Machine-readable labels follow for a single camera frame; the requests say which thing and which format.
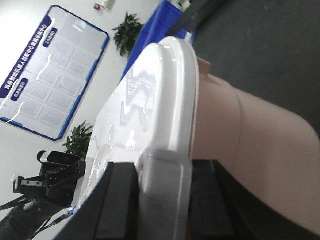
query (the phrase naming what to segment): gray floor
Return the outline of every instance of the gray floor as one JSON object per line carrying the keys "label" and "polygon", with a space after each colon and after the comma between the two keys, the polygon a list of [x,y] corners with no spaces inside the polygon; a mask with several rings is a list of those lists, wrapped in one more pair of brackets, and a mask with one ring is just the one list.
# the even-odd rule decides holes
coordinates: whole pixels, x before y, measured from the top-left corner
{"label": "gray floor", "polygon": [[212,75],[300,115],[320,135],[320,0],[229,0],[193,46]]}

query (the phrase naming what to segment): potted plant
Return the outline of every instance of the potted plant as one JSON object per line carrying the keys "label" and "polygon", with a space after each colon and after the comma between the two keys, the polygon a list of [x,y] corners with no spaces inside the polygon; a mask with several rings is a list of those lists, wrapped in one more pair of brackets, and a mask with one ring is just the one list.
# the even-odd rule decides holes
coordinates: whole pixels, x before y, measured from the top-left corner
{"label": "potted plant", "polygon": [[143,25],[139,22],[137,14],[125,14],[125,20],[118,27],[112,29],[116,31],[114,35],[114,42],[117,50],[120,50],[121,57],[130,55],[133,50],[139,33]]}
{"label": "potted plant", "polygon": [[93,126],[84,121],[79,126],[75,127],[71,133],[71,137],[67,137],[66,143],[62,146],[66,146],[67,154],[77,155],[82,159],[86,159],[88,147],[92,135],[91,129]]}

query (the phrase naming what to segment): white wall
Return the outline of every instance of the white wall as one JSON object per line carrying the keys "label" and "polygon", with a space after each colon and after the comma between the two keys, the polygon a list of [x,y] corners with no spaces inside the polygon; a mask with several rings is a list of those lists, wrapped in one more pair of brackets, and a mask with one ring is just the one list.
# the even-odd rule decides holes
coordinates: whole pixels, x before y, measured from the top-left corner
{"label": "white wall", "polygon": [[[0,0],[0,86],[51,5],[67,9],[110,35],[105,54],[64,139],[53,142],[0,121],[0,205],[20,196],[12,193],[13,175],[30,178],[39,174],[41,165],[36,160],[39,151],[65,151],[62,144],[75,126],[84,120],[94,125],[100,109],[116,88],[127,63],[127,58],[120,57],[116,50],[112,29],[124,21],[126,11],[137,14],[140,21],[146,23],[160,1],[116,0],[111,11],[96,11],[95,0]],[[0,220],[7,213],[8,211],[0,211]],[[59,225],[54,226],[35,239],[50,240],[60,228]]]}

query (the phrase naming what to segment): display board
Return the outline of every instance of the display board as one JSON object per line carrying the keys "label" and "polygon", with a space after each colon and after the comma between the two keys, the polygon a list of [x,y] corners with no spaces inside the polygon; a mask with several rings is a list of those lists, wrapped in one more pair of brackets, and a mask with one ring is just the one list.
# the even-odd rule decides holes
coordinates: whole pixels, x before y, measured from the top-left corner
{"label": "display board", "polygon": [[0,120],[61,139],[109,39],[101,29],[52,6],[0,88]]}

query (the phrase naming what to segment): blue bin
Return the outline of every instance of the blue bin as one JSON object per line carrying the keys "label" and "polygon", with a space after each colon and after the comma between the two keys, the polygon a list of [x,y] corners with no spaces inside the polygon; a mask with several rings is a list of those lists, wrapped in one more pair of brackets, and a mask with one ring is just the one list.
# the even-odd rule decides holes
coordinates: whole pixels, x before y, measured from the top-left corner
{"label": "blue bin", "polygon": [[[141,29],[121,79],[124,78],[146,46],[151,43],[159,43],[166,37],[165,33],[178,20],[181,14],[182,11],[167,0],[163,0],[160,3],[149,21]],[[175,37],[184,39],[186,34],[187,31],[182,29]]]}

